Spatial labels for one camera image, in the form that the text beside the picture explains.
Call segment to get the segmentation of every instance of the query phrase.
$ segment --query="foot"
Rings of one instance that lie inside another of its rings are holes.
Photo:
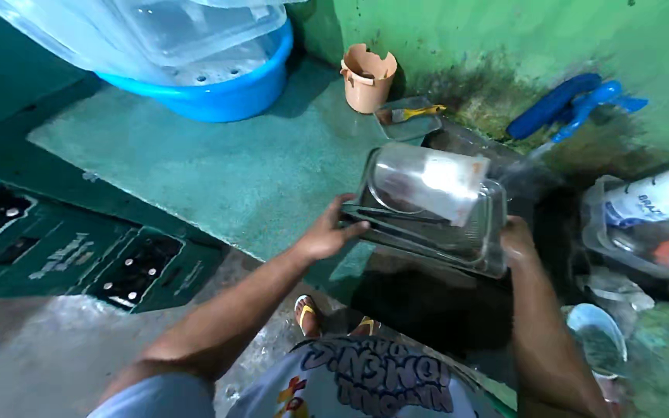
[[[381,322],[364,316],[360,320],[360,325],[353,329],[348,336],[374,336],[380,327]]]
[[[322,335],[319,317],[317,316],[317,306],[311,296],[303,295],[296,300],[296,307],[293,310],[294,318],[303,336],[307,338],[319,338]]]

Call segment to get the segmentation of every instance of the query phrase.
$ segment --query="blue plastic basin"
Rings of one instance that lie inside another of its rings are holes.
[[[185,118],[201,122],[232,122],[259,115],[283,93],[285,61],[293,48],[291,20],[271,32],[278,48],[258,69],[233,80],[208,86],[157,86],[98,73],[113,86],[158,100]]]

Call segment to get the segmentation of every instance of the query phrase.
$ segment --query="clear plastic cup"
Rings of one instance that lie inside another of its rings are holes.
[[[371,181],[395,199],[464,226],[488,168],[488,158],[391,143],[378,152]]]

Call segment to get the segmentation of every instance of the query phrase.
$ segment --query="blue plastic object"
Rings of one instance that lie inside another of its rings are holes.
[[[268,62],[249,74],[217,84],[156,86],[110,74],[98,76],[120,89],[153,98],[185,118],[201,122],[247,119],[272,106],[285,87],[285,61],[293,48],[290,19],[270,35],[278,48]]]
[[[515,139],[524,139],[544,125],[562,122],[565,127],[552,137],[552,142],[562,142],[575,133],[597,106],[613,104],[630,113],[647,105],[648,100],[625,96],[622,91],[618,81],[602,82],[598,74],[578,75],[538,100],[513,120],[506,131]]]
[[[556,135],[552,137],[552,142],[558,144],[565,138],[569,138],[590,116],[592,109],[604,104],[617,105],[625,111],[632,113],[647,105],[649,100],[637,99],[631,96],[624,96],[623,89],[618,81],[611,80],[604,82],[600,87],[571,101],[571,113],[573,114],[569,124],[559,129]]]
[[[515,139],[528,138],[542,126],[559,120],[569,111],[575,96],[597,89],[602,82],[598,74],[580,74],[570,78],[510,122],[506,132]]]

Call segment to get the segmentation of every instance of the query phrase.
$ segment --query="yellow paintbrush handle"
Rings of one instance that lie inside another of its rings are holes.
[[[445,109],[446,107],[443,105],[433,105],[422,109],[404,109],[404,120],[417,115],[434,115],[435,113]]]

